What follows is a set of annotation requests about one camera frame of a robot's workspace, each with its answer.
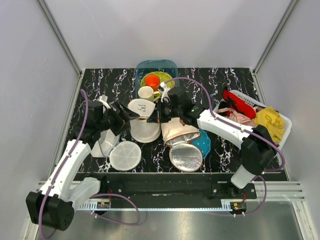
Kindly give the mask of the beige mesh bra laundry bag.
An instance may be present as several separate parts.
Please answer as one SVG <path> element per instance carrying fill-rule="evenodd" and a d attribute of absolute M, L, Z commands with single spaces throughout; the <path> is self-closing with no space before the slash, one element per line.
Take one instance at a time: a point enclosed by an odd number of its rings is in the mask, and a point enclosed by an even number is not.
<path fill-rule="evenodd" d="M 137 119 L 130 121 L 130 134 L 137 142 L 151 143 L 160 136 L 160 124 L 147 122 L 155 106 L 155 103 L 141 98 L 133 99 L 127 105 L 129 110 L 139 115 Z"/>

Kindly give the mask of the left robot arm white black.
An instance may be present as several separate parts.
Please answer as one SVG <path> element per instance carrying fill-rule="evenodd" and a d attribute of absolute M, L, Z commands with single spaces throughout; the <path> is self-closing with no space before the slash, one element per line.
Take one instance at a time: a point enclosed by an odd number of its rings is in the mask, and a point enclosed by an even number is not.
<path fill-rule="evenodd" d="M 108 193 L 106 178 L 92 173 L 86 175 L 75 188 L 70 187 L 101 133 L 110 130 L 118 136 L 129 128 L 131 120 L 139 118 L 139 114 L 119 101 L 115 102 L 115 106 L 116 109 L 112 109 L 103 101 L 86 101 L 82 125 L 74 128 L 76 138 L 67 142 L 60 161 L 40 190 L 31 191 L 26 197 L 32 223 L 65 231 L 80 206 L 93 196 L 103 198 Z"/>

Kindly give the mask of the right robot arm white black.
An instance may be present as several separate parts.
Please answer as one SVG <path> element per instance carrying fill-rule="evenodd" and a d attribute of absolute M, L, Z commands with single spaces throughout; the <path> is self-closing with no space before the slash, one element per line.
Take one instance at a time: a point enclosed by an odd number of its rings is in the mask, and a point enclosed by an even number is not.
<path fill-rule="evenodd" d="M 243 125 L 216 114 L 211 107 L 194 103 L 181 87 L 168 90 L 163 100 L 156 101 L 147 122 L 162 124 L 173 118 L 220 136 L 239 148 L 241 165 L 227 185 L 228 195 L 232 198 L 243 195 L 245 186 L 262 174 L 277 155 L 277 147 L 266 127 Z"/>

